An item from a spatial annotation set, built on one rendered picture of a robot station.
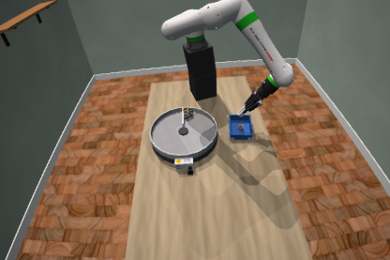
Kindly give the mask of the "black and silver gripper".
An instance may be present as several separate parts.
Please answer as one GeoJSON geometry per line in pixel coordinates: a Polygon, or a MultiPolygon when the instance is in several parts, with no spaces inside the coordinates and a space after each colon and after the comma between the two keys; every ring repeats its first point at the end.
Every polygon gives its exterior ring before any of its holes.
{"type": "Polygon", "coordinates": [[[262,106],[263,99],[266,99],[270,94],[268,94],[262,86],[258,88],[258,91],[253,91],[250,97],[245,102],[245,106],[238,112],[239,116],[243,116],[247,111],[253,111],[259,106],[262,106]],[[259,94],[258,91],[261,93],[259,94]],[[255,94],[257,93],[257,94],[255,94]],[[259,101],[259,102],[258,102],[259,101]],[[249,108],[248,108],[249,107],[249,108]],[[244,109],[245,108],[245,109],[244,109]],[[243,110],[244,109],[244,110],[243,110]],[[243,111],[242,111],[243,110],[243,111]],[[241,112],[242,111],[242,112],[241,112]],[[241,112],[241,113],[240,113],[241,112]]]}

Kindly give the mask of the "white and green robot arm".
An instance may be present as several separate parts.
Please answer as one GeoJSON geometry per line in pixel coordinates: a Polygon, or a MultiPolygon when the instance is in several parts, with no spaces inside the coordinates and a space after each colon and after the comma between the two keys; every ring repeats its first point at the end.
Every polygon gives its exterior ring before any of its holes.
{"type": "Polygon", "coordinates": [[[262,81],[262,88],[273,95],[280,87],[291,85],[293,67],[279,54],[248,0],[221,0],[199,10],[187,10],[166,21],[161,30],[164,38],[169,40],[186,35],[187,49],[197,51],[207,46],[205,30],[217,30],[230,21],[254,47],[270,72],[262,81]]]}

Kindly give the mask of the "blue open crate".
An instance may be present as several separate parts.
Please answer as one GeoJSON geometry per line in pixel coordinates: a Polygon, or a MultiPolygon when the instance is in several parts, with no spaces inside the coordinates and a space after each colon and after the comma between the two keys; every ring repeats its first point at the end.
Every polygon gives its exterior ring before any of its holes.
{"type": "Polygon", "coordinates": [[[251,115],[229,115],[229,140],[252,141],[253,129],[251,115]],[[243,130],[238,130],[238,126],[243,125],[243,130]]]}

